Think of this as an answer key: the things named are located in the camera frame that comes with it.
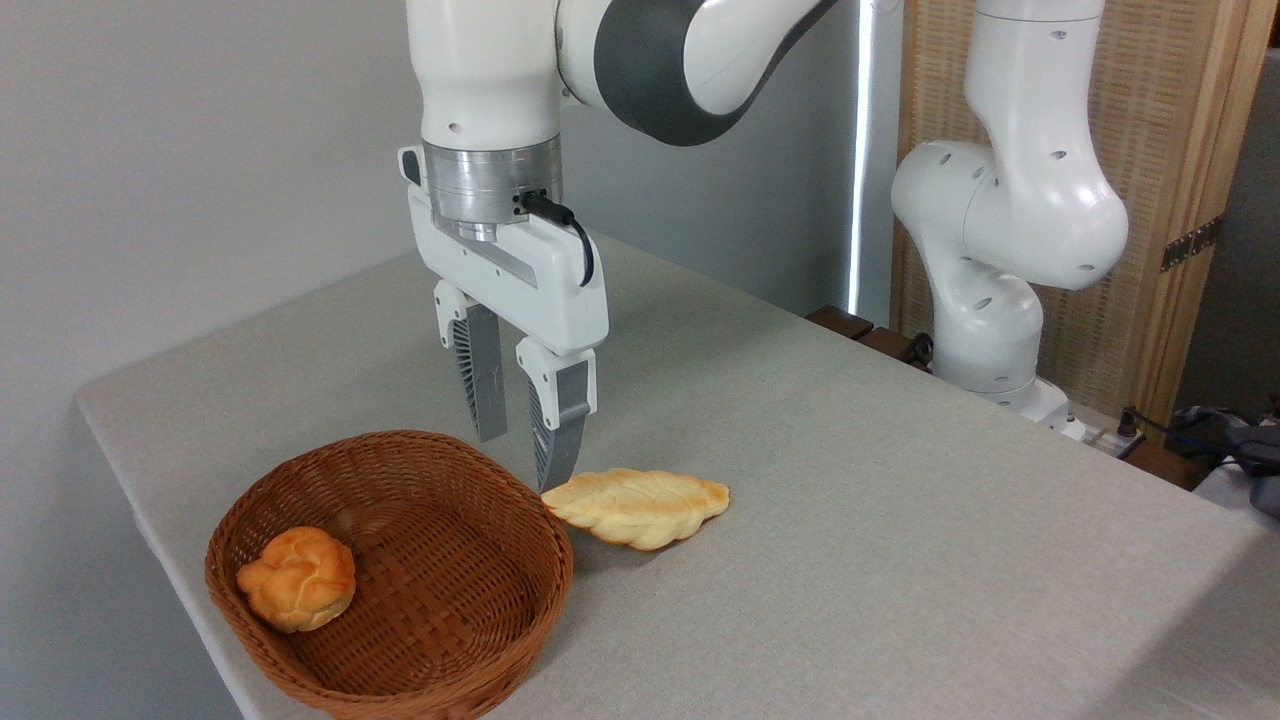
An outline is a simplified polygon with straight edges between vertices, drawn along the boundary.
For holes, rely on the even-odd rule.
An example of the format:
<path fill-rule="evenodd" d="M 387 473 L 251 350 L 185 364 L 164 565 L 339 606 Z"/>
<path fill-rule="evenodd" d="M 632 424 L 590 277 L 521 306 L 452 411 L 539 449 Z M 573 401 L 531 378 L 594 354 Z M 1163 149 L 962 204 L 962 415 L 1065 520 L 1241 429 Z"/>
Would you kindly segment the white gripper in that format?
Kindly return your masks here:
<path fill-rule="evenodd" d="M 530 336 L 516 356 L 529 382 L 538 491 L 562 486 L 598 409 L 591 348 L 607 337 L 609 315 L 596 247 L 563 223 L 559 146 L 415 145 L 398 151 L 398 165 L 419 252 L 444 279 L 434 288 L 440 342 L 460 369 L 479 439 L 508 430 L 502 318 Z"/>

